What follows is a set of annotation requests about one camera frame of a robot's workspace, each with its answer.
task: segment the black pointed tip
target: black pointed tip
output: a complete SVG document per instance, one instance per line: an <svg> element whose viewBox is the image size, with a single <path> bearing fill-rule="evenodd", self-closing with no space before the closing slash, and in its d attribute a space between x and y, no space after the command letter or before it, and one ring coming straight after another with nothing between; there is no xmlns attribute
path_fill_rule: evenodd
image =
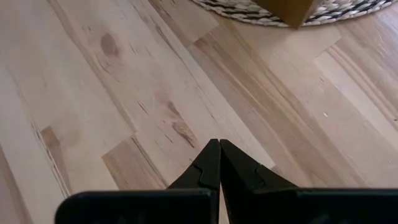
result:
<svg viewBox="0 0 398 224"><path fill-rule="evenodd" d="M169 189L204 187L220 190L220 159L220 142L212 139Z"/></svg>
<svg viewBox="0 0 398 224"><path fill-rule="evenodd" d="M271 191L296 187L255 161L230 141L222 139L220 143L222 148L221 182L230 180L231 176L235 175L234 178L238 179L249 191Z"/></svg>

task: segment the hardwood floor plank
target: hardwood floor plank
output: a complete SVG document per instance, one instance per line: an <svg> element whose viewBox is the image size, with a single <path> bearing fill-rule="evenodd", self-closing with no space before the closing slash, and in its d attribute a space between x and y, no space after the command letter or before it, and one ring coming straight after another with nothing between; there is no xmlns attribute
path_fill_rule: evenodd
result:
<svg viewBox="0 0 398 224"><path fill-rule="evenodd" d="M3 224L32 223L0 145L0 217Z"/></svg>
<svg viewBox="0 0 398 224"><path fill-rule="evenodd" d="M193 44L218 26L217 20L210 12L191 1L149 0L149 2L184 46Z"/></svg>
<svg viewBox="0 0 398 224"><path fill-rule="evenodd" d="M0 80L0 142L28 211L20 219L23 222L31 217L33 223L52 223L59 203L66 196L63 183L29 118L18 87L3 65ZM20 202L18 199L16 206L23 212Z"/></svg>
<svg viewBox="0 0 398 224"><path fill-rule="evenodd" d="M21 0L7 6L3 16L19 29L5 35L18 42L2 45L0 57L37 129L51 129L58 139L59 149L49 148L70 193L117 189L101 156L132 130L48 2Z"/></svg>
<svg viewBox="0 0 398 224"><path fill-rule="evenodd" d="M189 0L0 0L0 222L166 188L212 138L299 186L397 187L397 15L291 30Z"/></svg>
<svg viewBox="0 0 398 224"><path fill-rule="evenodd" d="M142 150L135 139L128 138L103 156L120 190L165 189L169 186Z"/></svg>
<svg viewBox="0 0 398 224"><path fill-rule="evenodd" d="M101 70L98 78L168 183L214 137L229 138L274 165L147 1L50 3L64 26L72 27L66 32L86 60Z"/></svg>
<svg viewBox="0 0 398 224"><path fill-rule="evenodd" d="M232 86L233 91L224 92L227 100L242 95L249 102L257 119L255 123L246 124L258 139L264 138L264 144L273 142L266 147L267 152L290 181L307 186L366 185L307 109L267 68L229 21L194 46L191 52L196 59L206 58L204 67L218 69L208 75L223 76L218 83L216 78L210 77L215 84L220 89L225 89L225 83ZM234 109L242 111L239 108L242 104L235 103ZM244 113L240 115L248 121ZM264 135L264 128L258 125L260 121L262 127L270 129L270 135Z"/></svg>

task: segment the wooden box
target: wooden box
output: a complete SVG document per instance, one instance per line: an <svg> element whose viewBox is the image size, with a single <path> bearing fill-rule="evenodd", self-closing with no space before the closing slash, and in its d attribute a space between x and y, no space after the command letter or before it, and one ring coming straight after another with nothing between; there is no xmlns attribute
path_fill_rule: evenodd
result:
<svg viewBox="0 0 398 224"><path fill-rule="evenodd" d="M322 0L254 0L286 24L299 28Z"/></svg>

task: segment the wooden floor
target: wooden floor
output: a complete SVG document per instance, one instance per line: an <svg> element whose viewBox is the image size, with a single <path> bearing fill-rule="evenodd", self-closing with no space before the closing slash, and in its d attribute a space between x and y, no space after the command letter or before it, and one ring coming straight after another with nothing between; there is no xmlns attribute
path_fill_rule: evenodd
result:
<svg viewBox="0 0 398 224"><path fill-rule="evenodd" d="M0 0L1 223L165 188L211 138L299 186L398 187L397 16L290 30L188 0Z"/></svg>

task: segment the round woven rug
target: round woven rug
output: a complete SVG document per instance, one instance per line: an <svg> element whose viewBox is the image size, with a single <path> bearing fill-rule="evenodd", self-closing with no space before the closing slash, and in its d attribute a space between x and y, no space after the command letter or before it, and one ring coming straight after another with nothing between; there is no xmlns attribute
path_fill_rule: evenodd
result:
<svg viewBox="0 0 398 224"><path fill-rule="evenodd" d="M258 6L251 0L192 0L207 10L243 22L263 26L287 27L282 20ZM376 12L397 0L325 0L305 21L304 26L313 26L351 19Z"/></svg>

